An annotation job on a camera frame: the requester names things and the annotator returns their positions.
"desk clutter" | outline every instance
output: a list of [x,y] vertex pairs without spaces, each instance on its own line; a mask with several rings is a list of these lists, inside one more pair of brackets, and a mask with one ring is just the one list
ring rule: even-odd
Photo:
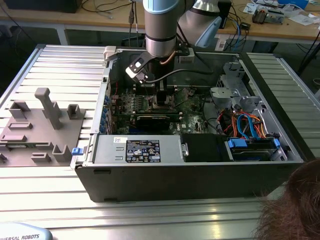
[[285,18],[304,26],[320,23],[319,14],[306,13],[304,9],[307,4],[308,0],[253,0],[245,6],[243,12],[252,14],[252,22],[255,24],[282,24]]

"blue wire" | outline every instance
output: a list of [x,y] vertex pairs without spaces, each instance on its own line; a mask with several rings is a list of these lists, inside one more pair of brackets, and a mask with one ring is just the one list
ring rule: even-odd
[[240,39],[240,26],[239,26],[239,24],[238,24],[237,21],[235,21],[235,20],[232,20],[232,21],[236,24],[236,27],[237,27],[237,30],[238,30],[238,38],[237,38],[237,40],[236,40],[236,42],[235,42],[235,45],[234,45],[234,48],[233,48],[233,50],[232,50],[232,51],[234,51],[234,50],[237,49],[238,43],[239,43],[239,39]]
[[258,134],[257,134],[256,131],[255,131],[254,124],[253,124],[252,121],[251,121],[251,117],[250,117],[249,115],[247,115],[247,114],[241,114],[241,115],[238,117],[238,119],[237,119],[237,121],[236,121],[236,127],[238,128],[238,132],[239,132],[242,136],[244,136],[247,140],[249,139],[249,137],[248,137],[244,132],[242,132],[241,127],[240,127],[240,122],[241,122],[241,119],[242,119],[243,117],[247,117],[247,118],[248,118],[249,126],[250,126],[250,131],[251,131],[252,137],[254,137],[255,139],[260,139],[260,137],[258,136]]

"power supply label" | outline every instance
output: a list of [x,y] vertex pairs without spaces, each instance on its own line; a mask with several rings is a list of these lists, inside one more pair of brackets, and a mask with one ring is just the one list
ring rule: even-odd
[[160,163],[159,140],[127,140],[125,160],[127,163]]

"white label sticker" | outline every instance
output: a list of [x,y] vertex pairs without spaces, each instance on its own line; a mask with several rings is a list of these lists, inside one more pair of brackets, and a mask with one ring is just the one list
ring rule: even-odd
[[116,144],[125,144],[127,142],[127,137],[116,136],[113,138],[113,142]]
[[22,148],[22,149],[25,149],[26,148],[26,146],[25,145],[9,145],[8,146],[9,148],[12,148],[12,149],[20,149],[20,148]]

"copper pipe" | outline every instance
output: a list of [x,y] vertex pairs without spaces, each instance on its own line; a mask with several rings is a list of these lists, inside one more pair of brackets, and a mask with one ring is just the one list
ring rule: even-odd
[[173,53],[171,53],[167,60],[160,62],[160,65],[167,65],[175,57],[176,54],[177,52],[173,51]]

